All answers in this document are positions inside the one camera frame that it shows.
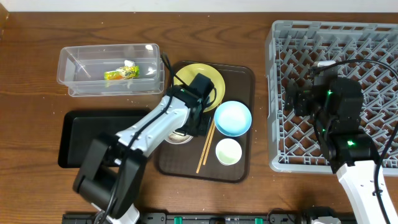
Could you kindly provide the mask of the yellow round plate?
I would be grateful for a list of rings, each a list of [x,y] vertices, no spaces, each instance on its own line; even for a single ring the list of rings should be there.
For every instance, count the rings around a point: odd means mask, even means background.
[[[221,73],[212,66],[204,63],[186,65],[177,72],[177,76],[189,85],[198,73],[208,77],[215,86],[216,91],[212,90],[210,93],[209,101],[212,102],[212,104],[204,109],[204,112],[209,112],[222,102],[226,85]]]

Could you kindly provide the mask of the white napkin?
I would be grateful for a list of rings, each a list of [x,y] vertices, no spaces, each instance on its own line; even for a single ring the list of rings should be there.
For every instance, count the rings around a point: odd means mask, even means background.
[[[136,64],[133,61],[125,60],[124,65],[127,67],[134,67]]]

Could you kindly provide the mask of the light blue bowl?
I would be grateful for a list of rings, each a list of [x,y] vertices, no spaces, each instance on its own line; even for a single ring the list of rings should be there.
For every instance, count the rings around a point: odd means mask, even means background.
[[[217,107],[214,114],[217,130],[229,137],[242,136],[252,125],[249,108],[239,101],[226,101]]]

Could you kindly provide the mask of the white rice bowl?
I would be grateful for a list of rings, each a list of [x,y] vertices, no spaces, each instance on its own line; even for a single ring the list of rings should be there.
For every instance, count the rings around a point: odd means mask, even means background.
[[[170,144],[185,144],[193,139],[193,136],[190,135],[182,135],[179,133],[172,132],[165,139],[166,142]]]

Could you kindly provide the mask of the green yellow snack wrapper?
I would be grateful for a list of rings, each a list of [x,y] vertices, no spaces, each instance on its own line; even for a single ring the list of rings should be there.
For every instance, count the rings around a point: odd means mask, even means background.
[[[127,80],[139,76],[139,66],[123,66],[104,73],[105,80]]]

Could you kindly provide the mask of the small white green cup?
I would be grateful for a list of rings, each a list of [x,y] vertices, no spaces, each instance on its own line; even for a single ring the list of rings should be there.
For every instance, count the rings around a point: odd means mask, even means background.
[[[231,166],[240,160],[242,149],[236,140],[226,138],[218,142],[215,148],[215,154],[221,164],[224,166]]]

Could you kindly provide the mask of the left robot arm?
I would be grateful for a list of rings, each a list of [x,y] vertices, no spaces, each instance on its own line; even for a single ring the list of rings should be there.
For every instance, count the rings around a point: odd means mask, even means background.
[[[100,210],[95,223],[136,223],[134,201],[148,157],[170,133],[204,135],[204,114],[213,86],[175,85],[140,121],[115,135],[92,140],[73,190]]]

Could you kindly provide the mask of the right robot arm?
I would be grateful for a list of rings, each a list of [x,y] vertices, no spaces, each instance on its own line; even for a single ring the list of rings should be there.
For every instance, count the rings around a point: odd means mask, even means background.
[[[310,88],[290,82],[285,109],[313,119],[315,137],[353,208],[358,223],[397,223],[386,189],[382,156],[360,129],[364,96],[361,85],[336,75],[317,77]]]

